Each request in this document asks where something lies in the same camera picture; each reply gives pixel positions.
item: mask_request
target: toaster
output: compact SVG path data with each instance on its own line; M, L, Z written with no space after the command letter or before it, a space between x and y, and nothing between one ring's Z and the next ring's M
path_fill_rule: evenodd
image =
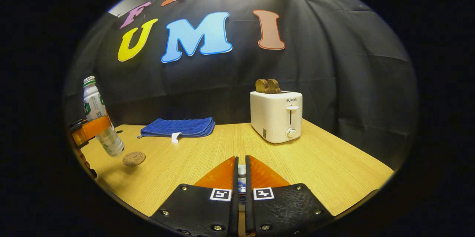
M250 93L251 125L266 141L273 144L290 141L302 132L302 94Z

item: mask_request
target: table surface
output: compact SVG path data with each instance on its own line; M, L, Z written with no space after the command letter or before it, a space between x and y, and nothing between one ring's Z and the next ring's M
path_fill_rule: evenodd
M282 144L265 141L250 123L216 125L201 138L143 137L140 125L121 125L124 153L116 158L93 139L81 151L97 172L95 181L147 216L152 215L180 184L195 184L231 156L251 155L267 164L290 184L304 183L332 215L354 205L380 188L393 170L369 154L303 120L299 138ZM143 163L128 167L124 155L141 151Z

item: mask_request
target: towel tag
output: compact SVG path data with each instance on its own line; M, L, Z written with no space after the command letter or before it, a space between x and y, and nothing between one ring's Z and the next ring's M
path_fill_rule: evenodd
M171 142L172 144L177 144L178 143L178 135L180 135L181 132L175 132L171 134Z

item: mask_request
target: folded blue cloth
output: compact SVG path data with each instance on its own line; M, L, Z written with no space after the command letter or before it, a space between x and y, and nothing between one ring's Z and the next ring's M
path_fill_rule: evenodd
M182 137L204 137L211 134L215 124L212 117L188 120L163 120L159 118L141 129L141 135L138 138L144 136L170 137L175 132L181 132Z

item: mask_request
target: blue letter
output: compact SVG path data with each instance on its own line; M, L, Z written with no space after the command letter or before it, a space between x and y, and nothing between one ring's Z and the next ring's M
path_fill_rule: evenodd
M203 55L214 53L227 53L232 50L231 43L226 41L226 17L227 12L211 13L200 22L196 29L186 19L180 19L169 23L166 28L170 31L168 35L167 51L161 57L163 63L170 63L181 58L178 51L178 41L188 56L192 56L198 43L205 37L205 43L200 48Z

